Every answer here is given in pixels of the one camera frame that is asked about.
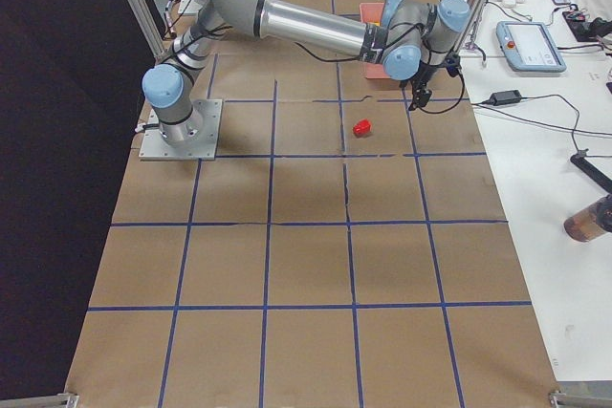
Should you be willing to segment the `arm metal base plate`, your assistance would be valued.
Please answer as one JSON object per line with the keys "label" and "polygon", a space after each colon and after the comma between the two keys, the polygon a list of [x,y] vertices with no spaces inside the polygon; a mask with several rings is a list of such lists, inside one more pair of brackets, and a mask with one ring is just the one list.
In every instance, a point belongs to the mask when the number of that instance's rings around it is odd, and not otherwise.
{"label": "arm metal base plate", "polygon": [[143,161],[214,161],[222,109],[222,99],[196,99],[192,102],[190,118],[176,125],[159,122],[157,114],[151,109],[147,123],[157,124],[157,127],[144,130],[140,159]]}

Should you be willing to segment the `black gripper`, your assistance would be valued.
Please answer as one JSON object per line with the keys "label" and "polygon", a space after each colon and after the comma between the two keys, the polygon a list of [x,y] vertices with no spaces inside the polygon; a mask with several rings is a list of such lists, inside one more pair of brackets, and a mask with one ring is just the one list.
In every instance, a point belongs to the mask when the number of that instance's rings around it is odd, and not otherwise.
{"label": "black gripper", "polygon": [[412,99],[408,106],[409,111],[425,108],[432,91],[428,88],[429,81],[434,77],[437,68],[423,61],[420,62],[417,73],[410,79]]}

